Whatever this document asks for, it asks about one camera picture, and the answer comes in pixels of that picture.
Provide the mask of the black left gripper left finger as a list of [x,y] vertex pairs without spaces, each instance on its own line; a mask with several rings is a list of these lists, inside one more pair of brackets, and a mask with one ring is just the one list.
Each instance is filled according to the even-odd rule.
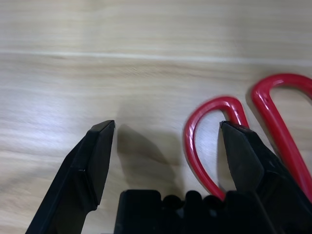
[[28,234],[79,234],[100,204],[107,179],[115,121],[94,125],[61,164]]

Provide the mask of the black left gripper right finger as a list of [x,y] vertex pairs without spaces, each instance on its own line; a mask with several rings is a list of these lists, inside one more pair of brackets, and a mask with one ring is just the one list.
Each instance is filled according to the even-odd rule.
[[227,162],[236,190],[255,199],[274,234],[310,234],[312,204],[282,161],[253,130],[222,121]]

